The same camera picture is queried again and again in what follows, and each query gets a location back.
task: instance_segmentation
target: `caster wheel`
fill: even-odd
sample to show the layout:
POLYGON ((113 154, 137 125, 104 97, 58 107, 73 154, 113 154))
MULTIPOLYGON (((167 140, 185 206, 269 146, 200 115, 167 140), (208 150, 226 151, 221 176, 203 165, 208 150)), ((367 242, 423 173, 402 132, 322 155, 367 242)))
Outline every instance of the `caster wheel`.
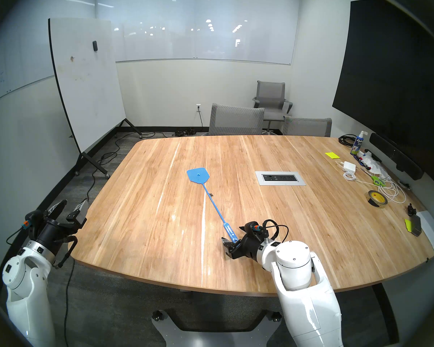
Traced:
POLYGON ((281 318, 282 318, 282 316, 281 316, 281 313, 279 313, 279 312, 274 312, 272 314, 272 321, 273 322, 280 322, 281 318))
POLYGON ((153 312, 153 315, 151 316, 151 318, 153 319, 153 320, 155 320, 155 321, 159 321, 159 320, 163 320, 164 319, 164 316, 163 316, 163 314, 161 313, 161 311, 154 311, 153 312))

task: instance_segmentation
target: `scissors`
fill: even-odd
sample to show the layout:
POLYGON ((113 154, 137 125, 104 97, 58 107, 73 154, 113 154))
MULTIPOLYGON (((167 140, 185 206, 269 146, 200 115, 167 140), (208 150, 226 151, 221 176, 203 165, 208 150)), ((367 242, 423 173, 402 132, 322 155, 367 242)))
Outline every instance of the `scissors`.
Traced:
POLYGON ((370 174, 369 172, 367 172, 366 170, 362 169, 365 173, 367 173, 371 179, 373 179, 373 184, 375 184, 376 186, 379 187, 385 187, 386 184, 383 183, 377 176, 370 174))

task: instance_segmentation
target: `whiteboard stand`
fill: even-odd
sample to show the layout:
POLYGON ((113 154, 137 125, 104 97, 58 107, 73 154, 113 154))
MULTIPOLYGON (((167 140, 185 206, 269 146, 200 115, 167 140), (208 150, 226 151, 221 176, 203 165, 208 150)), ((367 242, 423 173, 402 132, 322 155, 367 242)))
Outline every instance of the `whiteboard stand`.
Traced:
MULTIPOLYGON (((139 135, 140 135, 140 139, 143 139, 143 135, 142 135, 142 133, 137 129, 137 127, 135 127, 127 118, 125 118, 120 124, 119 124, 119 126, 117 126, 117 128, 119 128, 119 127, 121 127, 122 126, 122 123, 123 122, 126 122, 128 125, 130 125, 132 128, 133 128, 133 130, 134 131, 136 131, 139 135)), ((69 124, 69 127, 71 128, 71 123, 69 122, 69 119, 67 120, 67 123, 69 124)), ((79 164, 79 161, 82 159, 82 158, 85 158, 85 159, 87 159, 88 160, 88 162, 90 163, 90 164, 92 164, 96 169, 98 169, 99 171, 101 171, 104 175, 105 175, 105 177, 107 178, 107 179, 109 179, 111 176, 109 175, 109 173, 107 172, 107 170, 105 169, 105 168, 103 168, 101 165, 100 165, 100 163, 98 163, 95 159, 93 159, 91 156, 89 156, 86 152, 81 152, 80 151, 80 149, 79 149, 79 146, 78 146, 78 144, 77 144, 77 140, 75 139, 75 137, 74 137, 74 133, 73 133, 73 135, 72 135, 72 137, 73 137, 73 139, 74 139, 74 142, 75 142, 75 144, 77 145, 77 149, 79 150, 79 158, 77 158, 77 162, 76 162, 76 166, 78 166, 78 164, 79 164)), ((76 175, 76 176, 79 176, 79 171, 78 170, 76 170, 75 172, 74 172, 74 174, 76 175)))
POLYGON ((111 22, 95 18, 49 18, 48 37, 56 85, 79 151, 77 163, 85 158, 109 178, 106 169, 86 150, 123 122, 142 139, 142 133, 125 116, 111 22))

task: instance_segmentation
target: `wall-mounted whiteboard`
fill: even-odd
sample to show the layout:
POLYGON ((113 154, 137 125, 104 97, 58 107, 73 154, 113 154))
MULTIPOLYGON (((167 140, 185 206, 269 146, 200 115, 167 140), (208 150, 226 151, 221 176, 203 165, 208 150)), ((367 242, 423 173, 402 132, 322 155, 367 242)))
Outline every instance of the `wall-mounted whiteboard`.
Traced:
POLYGON ((49 17, 95 17, 95 0, 19 0, 0 25, 0 97, 53 75, 49 17))
POLYGON ((97 2, 97 17, 112 22, 116 61, 292 60, 299 0, 97 2))

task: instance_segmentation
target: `office chair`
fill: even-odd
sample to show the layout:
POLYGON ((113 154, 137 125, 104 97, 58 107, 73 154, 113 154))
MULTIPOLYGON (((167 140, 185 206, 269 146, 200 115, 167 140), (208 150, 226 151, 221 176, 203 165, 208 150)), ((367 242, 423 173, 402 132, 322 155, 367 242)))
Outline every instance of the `office chair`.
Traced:
POLYGON ((221 106, 213 103, 210 113, 210 136, 262 134, 264 108, 221 106))
POLYGON ((331 136, 331 118, 310 119, 285 116, 284 136, 331 136))
POLYGON ((273 134, 270 130, 270 123, 273 121, 283 122, 284 115, 288 114, 292 102, 285 99, 285 83, 257 81, 257 95, 252 99, 255 101, 254 108, 264 107, 264 120, 268 121, 267 134, 273 134), (287 111, 283 110, 284 103, 289 103, 287 111))

